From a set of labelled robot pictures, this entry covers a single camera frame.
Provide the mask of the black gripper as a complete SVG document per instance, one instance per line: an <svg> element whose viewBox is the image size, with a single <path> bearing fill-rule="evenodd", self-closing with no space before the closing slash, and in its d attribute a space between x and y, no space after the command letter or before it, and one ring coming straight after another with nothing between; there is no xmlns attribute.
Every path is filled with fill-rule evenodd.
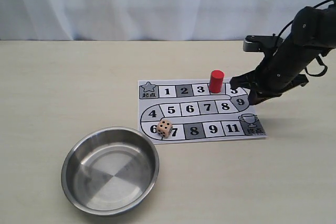
<svg viewBox="0 0 336 224"><path fill-rule="evenodd" d="M232 90L250 90L248 102L258 105L283 93L308 83L306 75L301 74L307 65L318 58L322 48L302 46L289 35L271 55L265 55L254 73L232 77L229 84Z"/></svg>

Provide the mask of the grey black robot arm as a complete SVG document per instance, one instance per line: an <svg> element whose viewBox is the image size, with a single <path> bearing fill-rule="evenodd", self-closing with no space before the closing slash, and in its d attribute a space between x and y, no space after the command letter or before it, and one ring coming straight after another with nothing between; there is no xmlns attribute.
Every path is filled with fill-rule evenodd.
<svg viewBox="0 0 336 224"><path fill-rule="evenodd" d="M262 52L264 58L255 70L232 77L230 88L248 89L249 104L257 105L295 87L305 86L309 82L307 66L313 60L323 66L316 76L323 76L328 67L322 58L335 49L335 0L327 1L330 5L325 9L317 4L298 11L287 24L291 31L286 39L276 34L246 36L243 50Z"/></svg>

